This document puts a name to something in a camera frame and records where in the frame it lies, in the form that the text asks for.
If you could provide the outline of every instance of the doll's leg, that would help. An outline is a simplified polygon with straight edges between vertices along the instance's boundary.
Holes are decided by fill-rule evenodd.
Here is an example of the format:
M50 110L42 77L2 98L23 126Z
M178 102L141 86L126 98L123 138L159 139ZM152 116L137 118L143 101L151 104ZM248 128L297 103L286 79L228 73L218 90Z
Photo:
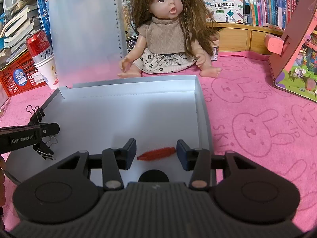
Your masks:
M200 69L201 69L200 76L210 77L210 78L218 77L219 73L221 71L221 68L213 67L211 64L211 61L210 61L209 54L207 54L206 51L204 51L204 52L205 52L205 56L206 56L206 61L202 66L200 66Z
M120 79L125 79L125 78L137 78L141 77L141 70L135 66L134 64L131 64L131 67L128 71L119 73L118 76Z

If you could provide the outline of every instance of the white box with pencil print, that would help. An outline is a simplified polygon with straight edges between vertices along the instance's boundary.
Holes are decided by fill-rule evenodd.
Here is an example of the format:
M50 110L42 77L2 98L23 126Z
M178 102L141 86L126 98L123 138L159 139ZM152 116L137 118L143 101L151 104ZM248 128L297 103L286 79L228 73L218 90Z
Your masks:
M203 0L216 22L243 23L243 0Z

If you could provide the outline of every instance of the wooden drawer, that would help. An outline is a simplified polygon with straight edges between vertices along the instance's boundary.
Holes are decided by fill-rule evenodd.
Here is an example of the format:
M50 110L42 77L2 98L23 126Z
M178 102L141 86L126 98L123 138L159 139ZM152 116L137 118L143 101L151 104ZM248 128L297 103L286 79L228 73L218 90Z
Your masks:
M250 47L247 47L246 50L251 50L263 55L270 55L271 52L267 50L264 45L264 38L267 33L261 31L251 31L251 42Z
M223 28L219 32L219 51L244 51L248 50L247 29Z

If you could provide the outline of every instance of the brown hair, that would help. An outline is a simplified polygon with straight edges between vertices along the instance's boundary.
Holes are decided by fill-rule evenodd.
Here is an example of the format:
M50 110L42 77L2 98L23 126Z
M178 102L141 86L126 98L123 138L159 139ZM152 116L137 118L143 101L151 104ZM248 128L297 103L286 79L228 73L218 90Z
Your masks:
M152 0L131 0L130 14L136 29L152 19L152 15L149 12L149 4L151 1ZM201 47L209 55L212 55L212 41L209 36L213 32L213 28L206 26L206 19L210 19L212 26L214 19L210 16L202 0L182 0L182 3L183 11L179 15L179 19L184 33L185 52L189 55L194 55L191 42L197 39Z

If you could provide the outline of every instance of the floral skirt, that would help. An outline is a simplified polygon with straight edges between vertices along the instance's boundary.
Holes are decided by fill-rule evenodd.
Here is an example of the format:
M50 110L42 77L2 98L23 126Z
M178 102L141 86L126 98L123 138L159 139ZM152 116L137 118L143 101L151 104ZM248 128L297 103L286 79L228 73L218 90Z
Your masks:
M154 73L171 73L179 72L196 62L192 56L187 56L185 53L176 53L170 55L159 55L150 52L147 48L142 56L133 62L141 71Z

